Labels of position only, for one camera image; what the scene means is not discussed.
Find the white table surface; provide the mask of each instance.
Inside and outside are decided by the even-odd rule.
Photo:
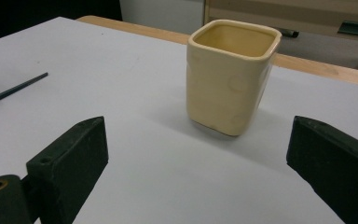
[[[110,160],[75,223],[342,223],[286,165],[295,115],[358,138],[358,85],[273,67],[251,128],[186,114],[186,46],[58,18],[0,39],[0,175],[104,116]]]

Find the cup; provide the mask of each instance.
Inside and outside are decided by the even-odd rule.
[[[250,126],[267,85],[281,33],[240,21],[212,21],[187,42],[189,117],[227,135]]]

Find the cup rim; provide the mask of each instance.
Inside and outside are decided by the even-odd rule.
[[[208,30],[210,30],[211,28],[213,28],[215,26],[218,26],[218,25],[228,25],[228,26],[234,26],[234,27],[240,27],[240,28],[247,28],[247,29],[250,29],[250,30],[259,31],[259,32],[264,33],[264,34],[273,35],[273,36],[275,36],[275,38],[272,41],[272,43],[270,44],[269,48],[266,50],[266,52],[264,52],[263,55],[257,56],[257,57],[245,56],[245,55],[237,54],[237,53],[234,53],[234,52],[226,51],[226,50],[223,50],[223,49],[212,48],[212,47],[209,47],[209,46],[199,44],[194,40],[198,36],[204,34]],[[266,59],[268,59],[268,58],[270,58],[272,56],[274,51],[276,51],[277,47],[279,46],[279,43],[281,42],[281,38],[282,38],[281,32],[279,32],[278,30],[273,29],[271,27],[264,26],[264,25],[258,25],[258,24],[243,22],[243,21],[215,20],[215,21],[211,21],[211,22],[205,24],[204,26],[199,28],[199,30],[194,32],[188,38],[187,44],[195,46],[197,48],[201,48],[201,49],[207,49],[207,50],[215,51],[215,52],[218,52],[218,53],[229,54],[229,55],[231,55],[233,57],[238,57],[238,58],[241,58],[241,59],[252,60],[252,61],[261,61],[261,60],[266,60]]]

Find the square ceramic cup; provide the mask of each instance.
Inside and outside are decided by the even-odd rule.
[[[251,124],[269,78],[281,33],[267,26],[218,20],[187,42],[189,117],[227,135]]]

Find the dark background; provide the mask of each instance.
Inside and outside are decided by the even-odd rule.
[[[0,37],[57,17],[94,15],[122,21],[119,0],[0,0]]]

